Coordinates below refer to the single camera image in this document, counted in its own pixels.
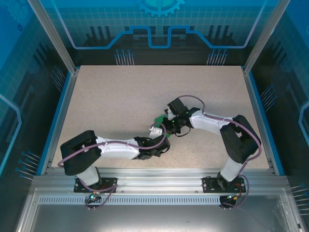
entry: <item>metal post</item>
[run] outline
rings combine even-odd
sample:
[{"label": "metal post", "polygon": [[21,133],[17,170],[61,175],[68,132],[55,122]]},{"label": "metal post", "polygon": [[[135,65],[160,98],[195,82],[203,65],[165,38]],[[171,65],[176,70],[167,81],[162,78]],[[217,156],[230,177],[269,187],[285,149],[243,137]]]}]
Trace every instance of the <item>metal post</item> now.
[{"label": "metal post", "polygon": [[39,0],[28,0],[28,3],[46,31],[49,39],[52,41],[65,66],[70,73],[75,74],[76,67],[42,3]]},{"label": "metal post", "polygon": [[262,52],[265,44],[267,43],[268,39],[270,38],[273,30],[275,29],[276,25],[278,24],[281,16],[283,15],[286,7],[290,3],[290,0],[279,0],[274,11],[272,12],[268,22],[266,23],[259,39],[257,40],[252,52],[250,53],[245,66],[244,71],[245,73],[249,73],[251,68],[253,67],[254,63],[256,62],[257,58],[259,57],[260,53]]}]

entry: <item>speckled tabletop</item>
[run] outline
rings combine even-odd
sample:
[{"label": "speckled tabletop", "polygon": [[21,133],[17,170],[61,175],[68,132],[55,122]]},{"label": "speckled tabletop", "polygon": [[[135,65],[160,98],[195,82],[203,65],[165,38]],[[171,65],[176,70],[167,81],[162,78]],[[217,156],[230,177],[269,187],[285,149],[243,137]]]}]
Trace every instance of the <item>speckled tabletop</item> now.
[{"label": "speckled tabletop", "polygon": [[[206,103],[206,112],[219,116],[244,115],[258,133],[240,66],[82,66],[53,160],[61,160],[60,145],[85,130],[109,139],[148,136],[154,119],[167,104],[183,94]],[[188,108],[201,107],[182,99]],[[222,138],[191,130],[182,138],[171,136],[171,148],[148,160],[99,159],[109,168],[222,168],[228,158]],[[262,155],[247,168],[268,169]]]}]

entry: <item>beige work surface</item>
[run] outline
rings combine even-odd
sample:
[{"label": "beige work surface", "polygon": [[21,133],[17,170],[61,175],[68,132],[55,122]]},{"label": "beige work surface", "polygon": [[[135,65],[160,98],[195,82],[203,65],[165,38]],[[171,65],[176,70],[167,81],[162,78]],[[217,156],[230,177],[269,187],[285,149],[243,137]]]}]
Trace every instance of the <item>beige work surface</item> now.
[{"label": "beige work surface", "polygon": [[[201,98],[206,112],[244,115],[259,134],[240,66],[82,66],[57,145],[53,166],[61,160],[60,145],[85,130],[109,139],[147,137],[154,119],[183,94]],[[195,99],[182,98],[201,107]],[[171,136],[171,148],[148,160],[99,159],[109,168],[222,168],[228,158],[222,138],[193,129],[182,138]],[[267,169],[262,155],[248,168]]]}]

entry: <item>robotic arm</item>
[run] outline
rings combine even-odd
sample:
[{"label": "robotic arm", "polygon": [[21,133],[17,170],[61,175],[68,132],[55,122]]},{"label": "robotic arm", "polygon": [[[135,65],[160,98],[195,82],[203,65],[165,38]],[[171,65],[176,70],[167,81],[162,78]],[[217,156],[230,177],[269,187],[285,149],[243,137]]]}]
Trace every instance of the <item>robotic arm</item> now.
[{"label": "robotic arm", "polygon": [[[182,127],[202,129],[222,137],[229,159],[224,168],[218,173],[217,182],[225,189],[246,165],[246,160],[255,153],[258,144],[247,131],[261,141],[244,116],[235,118],[219,117],[203,113],[199,108],[188,109],[179,98],[168,104],[165,110],[167,117],[159,128],[151,127],[149,137],[135,137],[129,140],[111,140],[96,137],[94,131],[85,131],[61,145],[61,153],[66,175],[77,175],[87,186],[100,181],[96,168],[91,165],[98,158],[127,158],[146,160],[152,156],[160,157],[169,150],[170,144],[163,134],[180,134]],[[83,152],[67,159],[74,152]]]}]

